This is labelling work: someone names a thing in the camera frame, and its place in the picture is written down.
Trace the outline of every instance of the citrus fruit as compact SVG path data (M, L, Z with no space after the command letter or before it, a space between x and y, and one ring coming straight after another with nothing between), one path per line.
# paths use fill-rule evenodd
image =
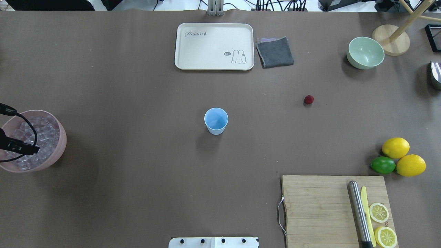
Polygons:
M396 172L405 177L419 175L424 170L426 170L426 162L415 154L406 155L396 163Z
M383 248L394 248L397 244L396 233L390 227L377 227L374 236L377 243Z
M391 173L395 170L395 162L388 157L378 157L372 161L370 167L381 174Z
M400 137L386 140L381 150L389 158L398 159L404 157L409 152L409 142Z
M373 203L369 207L370 217L379 223L384 223L389 218L389 211L386 206L381 203Z

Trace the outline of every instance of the gray cloth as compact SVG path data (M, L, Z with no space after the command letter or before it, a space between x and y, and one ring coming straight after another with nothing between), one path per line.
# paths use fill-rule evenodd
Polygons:
M292 58L286 37L273 41L257 42L256 45L264 68L294 64L294 59Z

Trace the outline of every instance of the wooden cutting board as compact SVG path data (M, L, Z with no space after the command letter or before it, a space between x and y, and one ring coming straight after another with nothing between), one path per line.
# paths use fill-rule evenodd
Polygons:
M355 215L348 183L366 186L367 201L382 203L389 210L385 223L372 220L375 230L395 230L383 177L367 176L282 176L287 248L358 248Z

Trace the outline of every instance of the ice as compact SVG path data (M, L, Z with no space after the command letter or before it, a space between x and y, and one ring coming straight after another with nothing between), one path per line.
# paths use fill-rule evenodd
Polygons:
M37 146L40 147L40 150L37 154L25 155L12 161L19 170L29 170L41 165L55 151L55 147L60 138L60 129L54 117L30 116L28 121L37 132ZM12 138L22 140L24 143L32 145L34 143L34 132L26 122L23 122L20 128L14 131ZM20 155L11 151L6 151L6 154L7 159Z

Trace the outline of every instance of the white metal plate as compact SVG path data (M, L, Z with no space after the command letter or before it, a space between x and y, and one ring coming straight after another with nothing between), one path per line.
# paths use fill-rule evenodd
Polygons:
M257 237L181 237L172 238L168 248L258 248L258 240Z
M182 70L250 70L253 28L243 23L182 23L176 35L175 65Z

